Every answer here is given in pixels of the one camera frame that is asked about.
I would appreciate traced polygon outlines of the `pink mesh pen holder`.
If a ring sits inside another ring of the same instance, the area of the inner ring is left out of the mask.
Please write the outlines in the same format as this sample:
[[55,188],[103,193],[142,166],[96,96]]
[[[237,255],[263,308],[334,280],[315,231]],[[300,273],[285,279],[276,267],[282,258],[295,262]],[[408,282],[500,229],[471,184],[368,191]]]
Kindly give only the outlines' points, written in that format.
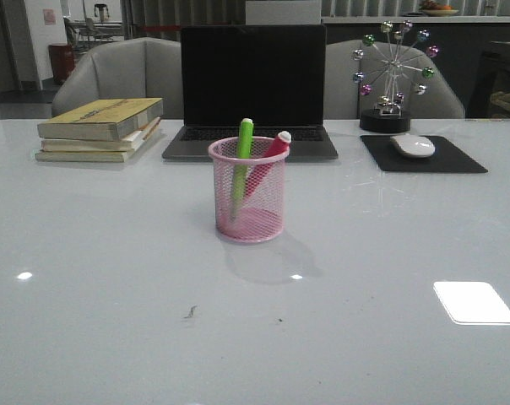
[[[209,157],[214,167],[214,211],[217,230],[226,238],[244,243],[271,240],[284,228],[285,159],[282,154],[264,158],[274,138],[252,139],[250,159],[236,157],[237,138],[225,138],[211,143]],[[247,178],[257,165],[273,163],[272,169],[259,183],[255,192],[243,198],[236,220],[231,220],[231,187],[235,164],[247,166]]]

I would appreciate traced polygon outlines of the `green highlighter pen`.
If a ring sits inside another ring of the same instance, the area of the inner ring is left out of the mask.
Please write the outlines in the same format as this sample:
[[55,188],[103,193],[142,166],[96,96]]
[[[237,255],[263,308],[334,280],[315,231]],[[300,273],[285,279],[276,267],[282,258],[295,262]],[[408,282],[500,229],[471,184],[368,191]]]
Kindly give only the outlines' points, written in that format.
[[[243,118],[239,128],[236,145],[236,157],[238,159],[250,159],[252,151],[253,122],[251,118]],[[247,166],[235,164],[231,187],[231,220],[235,221],[245,192]]]

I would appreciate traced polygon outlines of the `fruit bowl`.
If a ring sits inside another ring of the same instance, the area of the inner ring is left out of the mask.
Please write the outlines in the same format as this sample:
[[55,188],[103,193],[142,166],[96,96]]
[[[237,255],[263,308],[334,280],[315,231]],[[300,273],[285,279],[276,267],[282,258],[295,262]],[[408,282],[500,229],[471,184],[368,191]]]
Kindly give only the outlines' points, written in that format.
[[421,1],[419,11],[430,17],[452,16],[458,13],[458,10],[452,6],[432,0]]

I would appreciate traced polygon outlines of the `yellow bottom book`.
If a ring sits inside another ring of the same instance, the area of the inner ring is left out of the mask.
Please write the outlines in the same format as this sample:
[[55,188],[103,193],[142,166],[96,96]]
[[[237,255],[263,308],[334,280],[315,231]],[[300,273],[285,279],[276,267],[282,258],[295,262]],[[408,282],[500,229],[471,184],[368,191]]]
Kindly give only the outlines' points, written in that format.
[[103,152],[46,152],[41,148],[39,151],[35,152],[34,157],[36,160],[39,160],[39,161],[122,163],[122,162],[129,160],[142,147],[142,145],[138,149],[131,150],[128,152],[105,152],[105,151],[103,151]]

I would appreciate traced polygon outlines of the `black mouse pad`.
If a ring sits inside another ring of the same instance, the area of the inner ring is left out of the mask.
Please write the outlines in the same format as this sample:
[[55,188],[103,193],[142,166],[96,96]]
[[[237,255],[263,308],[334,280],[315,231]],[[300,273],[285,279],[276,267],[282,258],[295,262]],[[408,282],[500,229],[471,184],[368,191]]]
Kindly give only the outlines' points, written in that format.
[[480,174],[488,169],[442,136],[413,136],[410,146],[399,146],[402,135],[361,135],[361,140],[387,172]]

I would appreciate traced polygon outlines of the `yellow book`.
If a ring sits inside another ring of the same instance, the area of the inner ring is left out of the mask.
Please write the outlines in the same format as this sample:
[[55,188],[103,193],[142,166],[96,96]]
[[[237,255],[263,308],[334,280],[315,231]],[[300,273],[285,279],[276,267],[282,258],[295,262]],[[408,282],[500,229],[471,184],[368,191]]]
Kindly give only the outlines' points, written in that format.
[[47,139],[117,141],[163,114],[162,98],[96,100],[39,123]]
[[39,151],[35,152],[34,157],[36,160],[39,160],[39,161],[122,163],[122,162],[129,160],[142,147],[142,145],[138,149],[131,150],[128,152],[105,152],[105,151],[103,151],[103,152],[46,152],[41,148]]

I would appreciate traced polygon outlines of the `grey left chair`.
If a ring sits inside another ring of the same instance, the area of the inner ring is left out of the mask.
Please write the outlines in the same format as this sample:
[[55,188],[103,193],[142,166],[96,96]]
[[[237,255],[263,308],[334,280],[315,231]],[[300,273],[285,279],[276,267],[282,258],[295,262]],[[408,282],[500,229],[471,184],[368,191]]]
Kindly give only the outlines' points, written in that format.
[[94,100],[158,97],[163,117],[183,118],[181,44],[142,37],[88,51],[57,91],[52,115]]

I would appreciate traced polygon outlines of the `pink highlighter pen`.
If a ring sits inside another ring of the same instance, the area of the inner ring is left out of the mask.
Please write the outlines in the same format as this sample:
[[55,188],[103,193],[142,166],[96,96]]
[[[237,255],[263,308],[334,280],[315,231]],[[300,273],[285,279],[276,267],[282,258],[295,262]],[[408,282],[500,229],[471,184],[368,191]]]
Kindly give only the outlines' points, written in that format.
[[[290,143],[292,141],[292,136],[288,131],[281,131],[275,137],[273,142],[265,151],[263,157],[273,157],[279,154],[284,153],[289,150]],[[248,199],[256,190],[259,183],[263,180],[263,178],[268,174],[268,172],[272,169],[273,163],[268,163],[264,165],[257,165],[249,177],[247,178],[247,188],[244,193],[244,198]]]

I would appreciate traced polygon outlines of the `red bin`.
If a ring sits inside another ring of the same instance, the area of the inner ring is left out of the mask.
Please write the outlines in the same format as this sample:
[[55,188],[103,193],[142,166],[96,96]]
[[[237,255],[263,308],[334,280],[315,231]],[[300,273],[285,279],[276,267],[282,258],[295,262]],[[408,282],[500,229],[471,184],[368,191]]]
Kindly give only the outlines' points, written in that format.
[[48,51],[54,82],[63,84],[75,68],[73,48],[69,44],[50,44]]

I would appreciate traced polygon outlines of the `grey chair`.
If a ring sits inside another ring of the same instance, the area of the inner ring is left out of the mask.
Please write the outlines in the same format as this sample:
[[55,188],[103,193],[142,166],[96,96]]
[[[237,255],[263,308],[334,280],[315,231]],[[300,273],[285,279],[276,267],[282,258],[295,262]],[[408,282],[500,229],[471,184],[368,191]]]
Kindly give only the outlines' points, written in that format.
[[88,51],[57,91],[52,115],[94,100],[158,97],[163,117],[183,118],[181,44],[142,37]]
[[[364,46],[347,40],[326,47],[323,117],[356,119],[371,109],[384,95],[385,62],[395,46],[375,42]],[[435,63],[423,51],[409,49],[402,56],[403,76],[398,91],[404,94],[401,108],[415,119],[461,119],[462,102],[453,92]]]

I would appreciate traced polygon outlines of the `ferris wheel desk ornament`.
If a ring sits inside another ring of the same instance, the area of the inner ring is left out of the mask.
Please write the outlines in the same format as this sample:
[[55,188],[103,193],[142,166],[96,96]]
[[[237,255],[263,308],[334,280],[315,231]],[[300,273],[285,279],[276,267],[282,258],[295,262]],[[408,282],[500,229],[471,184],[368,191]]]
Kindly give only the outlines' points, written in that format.
[[380,31],[386,35],[387,45],[382,48],[376,44],[373,34],[364,35],[359,48],[352,51],[351,57],[357,62],[374,61],[376,67],[368,71],[358,71],[352,80],[358,85],[359,95],[366,97],[382,84],[382,93],[377,95],[373,107],[360,114],[360,127],[367,131],[379,133],[407,132],[410,129],[410,113],[404,109],[405,92],[399,87],[399,81],[407,79],[412,84],[413,92],[423,95],[428,86],[412,78],[418,72],[423,79],[433,78],[433,67],[414,67],[415,60],[411,51],[414,45],[404,46],[403,41],[413,29],[413,23],[406,19],[400,23],[383,21]]

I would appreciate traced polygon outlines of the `white middle book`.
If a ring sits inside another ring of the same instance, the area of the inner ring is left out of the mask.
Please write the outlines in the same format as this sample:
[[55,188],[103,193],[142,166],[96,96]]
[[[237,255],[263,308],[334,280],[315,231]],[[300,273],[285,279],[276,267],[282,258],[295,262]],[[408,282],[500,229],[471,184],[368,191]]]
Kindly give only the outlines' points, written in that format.
[[118,141],[86,141],[70,139],[42,139],[46,152],[128,152],[138,149],[157,129],[161,119],[156,117],[144,128],[130,133]]

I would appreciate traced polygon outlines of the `grey right chair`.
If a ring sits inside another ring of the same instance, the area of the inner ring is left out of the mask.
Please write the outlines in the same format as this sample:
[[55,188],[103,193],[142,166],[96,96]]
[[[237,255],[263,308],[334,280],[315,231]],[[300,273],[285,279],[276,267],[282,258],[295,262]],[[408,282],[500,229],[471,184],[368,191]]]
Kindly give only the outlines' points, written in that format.
[[[385,62],[395,46],[375,42],[364,46],[347,40],[326,47],[323,117],[356,119],[371,109],[384,95]],[[435,63],[423,51],[409,49],[402,56],[403,76],[398,91],[404,94],[401,108],[415,119],[461,119],[462,102],[453,92]]]

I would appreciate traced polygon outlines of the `yellow top book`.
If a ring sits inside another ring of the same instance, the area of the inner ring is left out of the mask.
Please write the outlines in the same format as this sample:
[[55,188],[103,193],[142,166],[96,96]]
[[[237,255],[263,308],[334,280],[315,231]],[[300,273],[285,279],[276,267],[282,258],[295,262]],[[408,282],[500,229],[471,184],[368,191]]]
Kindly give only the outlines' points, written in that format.
[[117,141],[163,114],[162,98],[96,100],[39,123],[47,139]]

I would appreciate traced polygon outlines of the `white computer mouse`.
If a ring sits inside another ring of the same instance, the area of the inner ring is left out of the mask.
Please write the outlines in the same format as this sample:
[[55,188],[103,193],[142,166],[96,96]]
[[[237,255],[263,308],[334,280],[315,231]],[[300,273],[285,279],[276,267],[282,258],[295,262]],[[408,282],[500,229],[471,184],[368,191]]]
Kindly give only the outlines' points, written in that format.
[[433,142],[425,136],[399,134],[392,136],[390,142],[398,153],[405,157],[427,158],[434,155],[436,151]]

